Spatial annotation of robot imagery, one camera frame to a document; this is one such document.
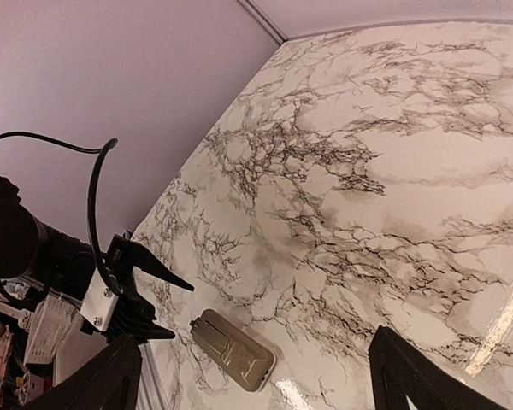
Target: marble pattern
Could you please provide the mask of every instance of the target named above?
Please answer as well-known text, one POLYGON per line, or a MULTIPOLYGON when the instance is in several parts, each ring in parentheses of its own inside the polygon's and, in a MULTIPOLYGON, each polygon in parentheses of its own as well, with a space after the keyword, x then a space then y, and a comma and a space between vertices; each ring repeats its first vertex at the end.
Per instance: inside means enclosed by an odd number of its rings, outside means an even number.
POLYGON ((196 287, 138 275, 171 410, 374 408, 378 325, 513 408, 513 26, 284 44, 134 237, 196 287), (193 343, 205 308, 276 353, 262 391, 193 343))

